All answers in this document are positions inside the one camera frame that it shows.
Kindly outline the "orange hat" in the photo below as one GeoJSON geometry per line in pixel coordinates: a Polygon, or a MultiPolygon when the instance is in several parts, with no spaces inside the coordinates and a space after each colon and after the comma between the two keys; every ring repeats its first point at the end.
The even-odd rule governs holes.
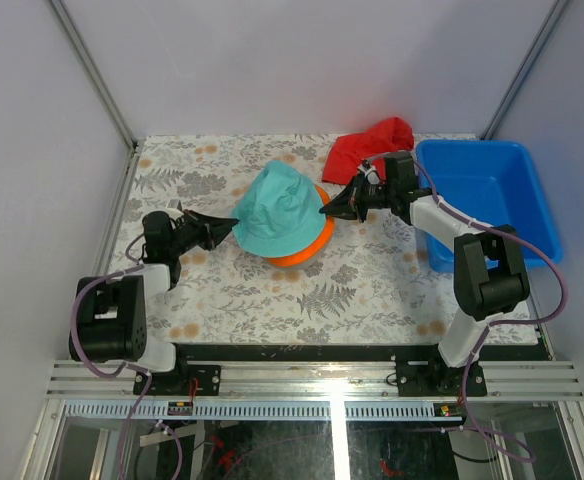
{"type": "Polygon", "coordinates": [[[326,250],[335,231],[335,219],[327,217],[321,233],[307,248],[284,257],[267,258],[273,267],[282,270],[302,270],[316,262],[326,250]]]}

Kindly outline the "red cloth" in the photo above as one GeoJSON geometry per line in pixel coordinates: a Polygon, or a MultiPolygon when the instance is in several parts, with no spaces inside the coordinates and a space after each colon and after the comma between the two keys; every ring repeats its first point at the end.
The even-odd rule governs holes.
{"type": "Polygon", "coordinates": [[[365,159],[388,152],[411,151],[415,140],[412,127],[399,117],[389,117],[367,130],[343,135],[334,142],[325,162],[321,180],[347,185],[365,159]]]}

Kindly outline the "teal bucket hat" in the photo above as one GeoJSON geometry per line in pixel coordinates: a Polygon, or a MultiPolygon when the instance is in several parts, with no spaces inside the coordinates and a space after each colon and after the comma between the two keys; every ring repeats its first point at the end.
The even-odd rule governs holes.
{"type": "Polygon", "coordinates": [[[234,207],[233,235],[253,255],[278,258],[309,247],[322,233],[326,215],[315,183],[278,160],[268,162],[234,207]]]}

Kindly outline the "grey bucket hat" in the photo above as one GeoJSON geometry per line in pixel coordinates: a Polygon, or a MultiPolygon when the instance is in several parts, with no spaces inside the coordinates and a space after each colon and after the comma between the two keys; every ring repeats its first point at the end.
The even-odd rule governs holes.
{"type": "Polygon", "coordinates": [[[329,241],[322,244],[316,241],[303,251],[285,257],[267,258],[267,262],[281,270],[303,270],[316,263],[328,245],[329,241]]]}

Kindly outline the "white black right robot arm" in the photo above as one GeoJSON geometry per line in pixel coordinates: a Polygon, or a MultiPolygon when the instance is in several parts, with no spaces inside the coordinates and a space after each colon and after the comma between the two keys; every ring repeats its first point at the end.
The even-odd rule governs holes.
{"type": "Polygon", "coordinates": [[[461,369],[476,361],[490,324],[529,296],[520,239],[509,226],[491,227],[469,219],[422,187],[420,165],[408,151],[388,154],[378,169],[363,160],[334,198],[307,177],[270,162],[253,181],[231,218],[214,218],[204,244],[216,247],[228,235],[240,246],[284,268],[312,261],[328,245],[334,222],[366,220],[370,210],[388,209],[404,223],[436,238],[454,255],[458,311],[438,344],[442,359],[428,369],[430,387],[450,394],[464,380],[461,369]]]}

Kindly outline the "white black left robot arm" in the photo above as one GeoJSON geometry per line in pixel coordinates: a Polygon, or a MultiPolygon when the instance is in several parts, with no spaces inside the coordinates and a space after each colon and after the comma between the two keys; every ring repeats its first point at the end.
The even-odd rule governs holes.
{"type": "Polygon", "coordinates": [[[72,359],[100,378],[113,379],[125,369],[156,373],[156,382],[167,393],[184,392],[191,371],[177,361],[174,344],[149,336],[146,304],[176,287],[185,253],[196,247],[214,250],[237,224],[235,218],[192,210],[165,209],[145,215],[142,234],[126,249],[130,253],[136,243],[143,243],[134,265],[79,281],[71,309],[72,359]]]}

